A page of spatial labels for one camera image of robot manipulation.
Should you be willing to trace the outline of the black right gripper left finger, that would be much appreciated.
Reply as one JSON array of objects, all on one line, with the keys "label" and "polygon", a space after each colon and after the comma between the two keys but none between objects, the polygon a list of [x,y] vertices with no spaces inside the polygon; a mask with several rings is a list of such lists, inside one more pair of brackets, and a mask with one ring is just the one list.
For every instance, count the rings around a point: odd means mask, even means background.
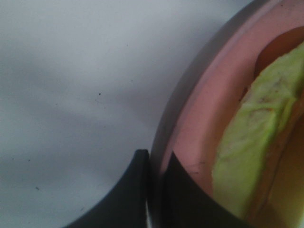
[{"label": "black right gripper left finger", "polygon": [[136,150],[128,168],[92,209],[67,228],[146,228],[149,152]]}]

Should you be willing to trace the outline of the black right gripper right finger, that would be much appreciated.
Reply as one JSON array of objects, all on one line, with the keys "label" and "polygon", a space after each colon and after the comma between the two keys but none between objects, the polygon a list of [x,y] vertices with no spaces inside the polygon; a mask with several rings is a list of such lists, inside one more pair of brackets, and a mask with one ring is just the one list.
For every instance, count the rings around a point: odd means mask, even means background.
[{"label": "black right gripper right finger", "polygon": [[238,228],[240,221],[219,206],[190,177],[173,153],[161,207],[163,228]]}]

